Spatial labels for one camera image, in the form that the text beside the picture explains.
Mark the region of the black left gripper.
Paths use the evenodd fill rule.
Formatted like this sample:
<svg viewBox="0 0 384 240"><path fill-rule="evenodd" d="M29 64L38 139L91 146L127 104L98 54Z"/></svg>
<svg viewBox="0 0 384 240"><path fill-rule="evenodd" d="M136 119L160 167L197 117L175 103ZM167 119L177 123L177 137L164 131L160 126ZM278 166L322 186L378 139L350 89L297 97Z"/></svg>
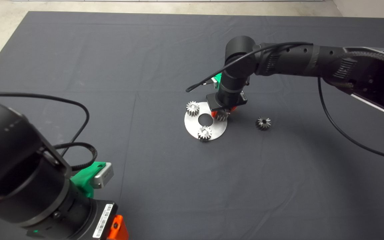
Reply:
<svg viewBox="0 0 384 240"><path fill-rule="evenodd" d="M118 205L110 200L90 198L91 209L85 224L68 240L128 240L129 233Z"/></svg>

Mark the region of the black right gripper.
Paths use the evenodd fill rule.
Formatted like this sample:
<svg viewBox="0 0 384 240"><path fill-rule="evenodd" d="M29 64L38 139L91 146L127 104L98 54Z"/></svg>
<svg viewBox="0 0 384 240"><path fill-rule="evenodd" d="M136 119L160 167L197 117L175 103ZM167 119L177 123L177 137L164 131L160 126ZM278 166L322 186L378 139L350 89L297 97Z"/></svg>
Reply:
<svg viewBox="0 0 384 240"><path fill-rule="evenodd" d="M217 111L230 110L230 112L233 112L237 106L245 105L247 103L247 97L243 91L235 93L217 91L207 94L207 103L210 111L212 111L211 116L215 118Z"/></svg>

